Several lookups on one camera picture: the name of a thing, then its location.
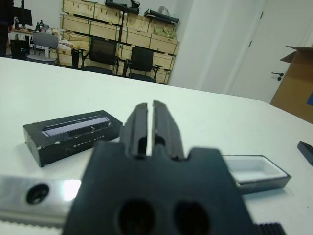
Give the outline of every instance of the blue object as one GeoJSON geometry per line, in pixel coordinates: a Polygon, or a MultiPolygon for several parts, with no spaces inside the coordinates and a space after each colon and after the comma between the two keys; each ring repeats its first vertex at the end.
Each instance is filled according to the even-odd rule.
{"type": "Polygon", "coordinates": [[[310,96],[310,98],[309,98],[307,104],[310,104],[310,105],[313,106],[313,92],[312,92],[312,95],[310,96]]]}

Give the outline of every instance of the black box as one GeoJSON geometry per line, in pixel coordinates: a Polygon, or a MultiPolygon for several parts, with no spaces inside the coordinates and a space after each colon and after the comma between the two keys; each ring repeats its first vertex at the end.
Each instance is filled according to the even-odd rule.
{"type": "Polygon", "coordinates": [[[298,144],[298,149],[308,160],[308,162],[313,165],[313,147],[307,143],[300,141],[298,144]]]}
{"type": "Polygon", "coordinates": [[[92,148],[97,140],[119,137],[123,123],[100,110],[24,125],[25,142],[43,167],[92,148]]]}

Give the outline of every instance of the white table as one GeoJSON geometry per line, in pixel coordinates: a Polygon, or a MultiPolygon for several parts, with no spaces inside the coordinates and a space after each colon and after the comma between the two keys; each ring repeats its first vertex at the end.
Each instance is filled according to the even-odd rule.
{"type": "MultiPolygon", "coordinates": [[[[167,104],[180,127],[185,154],[195,146],[223,154],[262,154],[292,179],[284,189],[244,197],[254,221],[281,222],[290,235],[311,235],[313,166],[297,149],[313,144],[313,125],[261,101],[134,81],[126,78],[0,58],[0,173],[80,179],[91,150],[39,168],[24,144],[22,126],[106,110],[125,122],[135,105],[167,104]]],[[[58,230],[0,222],[0,233],[56,235],[58,230]]]]}

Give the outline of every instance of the white wall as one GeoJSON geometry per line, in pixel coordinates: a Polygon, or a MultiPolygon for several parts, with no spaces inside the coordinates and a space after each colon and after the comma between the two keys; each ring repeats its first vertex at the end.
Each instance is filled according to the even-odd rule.
{"type": "Polygon", "coordinates": [[[194,0],[170,84],[222,93],[245,54],[263,2],[194,0]]]}
{"type": "MultiPolygon", "coordinates": [[[[62,0],[25,0],[25,9],[31,10],[33,26],[35,29],[37,22],[43,20],[51,28],[59,28],[62,0]]],[[[14,6],[20,7],[21,1],[14,0],[14,6]]]]}
{"type": "Polygon", "coordinates": [[[179,18],[179,23],[176,25],[176,34],[179,41],[184,37],[193,2],[194,0],[177,0],[175,2],[173,16],[179,18]]]}

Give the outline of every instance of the white foam insert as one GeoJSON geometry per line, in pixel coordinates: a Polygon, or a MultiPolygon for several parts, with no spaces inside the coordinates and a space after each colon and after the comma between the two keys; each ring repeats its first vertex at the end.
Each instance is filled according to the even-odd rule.
{"type": "Polygon", "coordinates": [[[287,174],[262,156],[223,156],[238,183],[287,177],[287,174]]]}

